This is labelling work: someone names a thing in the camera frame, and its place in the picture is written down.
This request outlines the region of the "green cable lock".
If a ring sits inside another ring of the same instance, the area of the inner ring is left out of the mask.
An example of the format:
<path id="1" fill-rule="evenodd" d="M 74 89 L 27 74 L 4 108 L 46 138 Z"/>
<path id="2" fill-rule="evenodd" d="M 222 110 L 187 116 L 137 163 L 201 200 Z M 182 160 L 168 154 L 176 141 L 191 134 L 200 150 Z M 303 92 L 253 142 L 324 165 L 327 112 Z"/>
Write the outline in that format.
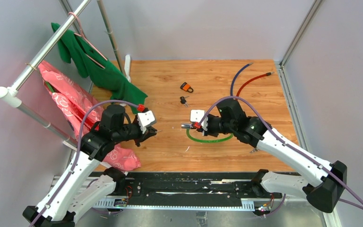
<path id="1" fill-rule="evenodd" d="M 194 141 L 194 142 L 199 142 L 199 143 L 220 143 L 220 142 L 228 141 L 228 140 L 230 140 L 230 139 L 232 139 L 232 138 L 233 138 L 233 134 L 230 134 L 228 137 L 221 138 L 221 139 L 203 140 L 203 139 L 195 138 L 195 137 L 193 137 L 193 136 L 190 134 L 190 129 L 193 129 L 193 128 L 191 127 L 191 124 L 189 124 L 189 123 L 182 123 L 182 124 L 181 124 L 181 128 L 186 130 L 186 135 L 187 135 L 187 137 L 188 137 L 190 140 L 192 140 L 192 141 Z"/>

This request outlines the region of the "black padlock keys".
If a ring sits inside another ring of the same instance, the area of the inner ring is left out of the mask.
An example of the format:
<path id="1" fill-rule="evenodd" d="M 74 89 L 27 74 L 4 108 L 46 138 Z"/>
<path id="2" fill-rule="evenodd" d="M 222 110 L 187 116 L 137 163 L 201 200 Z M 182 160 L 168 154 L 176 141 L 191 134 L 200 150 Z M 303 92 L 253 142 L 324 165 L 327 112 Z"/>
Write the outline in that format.
<path id="1" fill-rule="evenodd" d="M 180 103 L 183 104 L 185 107 L 189 107 L 189 104 L 187 103 L 186 97 L 184 97 L 184 96 L 180 97 Z"/>

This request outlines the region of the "orange black padlock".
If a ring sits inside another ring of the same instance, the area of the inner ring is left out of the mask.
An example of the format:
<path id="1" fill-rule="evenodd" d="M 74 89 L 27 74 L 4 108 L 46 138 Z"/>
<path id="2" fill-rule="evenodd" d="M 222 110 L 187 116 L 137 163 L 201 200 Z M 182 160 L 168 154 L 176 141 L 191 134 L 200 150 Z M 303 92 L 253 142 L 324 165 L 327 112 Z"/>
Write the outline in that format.
<path id="1" fill-rule="evenodd" d="M 189 93 L 194 92 L 194 89 L 187 82 L 182 83 L 180 89 Z"/>

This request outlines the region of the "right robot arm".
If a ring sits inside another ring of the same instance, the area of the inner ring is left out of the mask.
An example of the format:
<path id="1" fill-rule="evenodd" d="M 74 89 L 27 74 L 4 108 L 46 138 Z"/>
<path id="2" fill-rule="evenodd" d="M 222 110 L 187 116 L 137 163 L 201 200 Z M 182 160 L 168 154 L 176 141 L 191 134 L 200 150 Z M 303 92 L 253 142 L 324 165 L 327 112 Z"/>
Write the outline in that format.
<path id="1" fill-rule="evenodd" d="M 331 163 L 317 157 L 273 128 L 261 117 L 247 116 L 234 97 L 220 99 L 215 105 L 220 113 L 214 116 L 204 110 L 192 110 L 190 121 L 197 131 L 207 136 L 233 134 L 237 140 L 263 150 L 292 167 L 298 175 L 259 170 L 252 180 L 256 197 L 279 192 L 303 198 L 316 209 L 331 213 L 343 194 L 347 166 L 341 161 Z"/>

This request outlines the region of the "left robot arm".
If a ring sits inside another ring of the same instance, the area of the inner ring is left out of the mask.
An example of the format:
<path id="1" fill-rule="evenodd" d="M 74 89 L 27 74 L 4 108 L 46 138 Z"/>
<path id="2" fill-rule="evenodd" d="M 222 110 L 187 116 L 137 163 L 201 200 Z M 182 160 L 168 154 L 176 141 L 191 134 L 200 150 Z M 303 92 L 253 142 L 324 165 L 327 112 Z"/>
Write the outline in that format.
<path id="1" fill-rule="evenodd" d="M 91 130 L 81 134 L 70 164 L 49 193 L 35 206 L 28 206 L 23 217 L 32 227 L 73 227 L 103 197 L 121 195 L 126 189 L 126 175 L 115 167 L 107 168 L 81 194 L 79 189 L 115 145 L 133 140 L 136 146 L 157 134 L 156 118 L 143 105 L 135 105 L 133 121 L 125 107 L 109 105 Z"/>

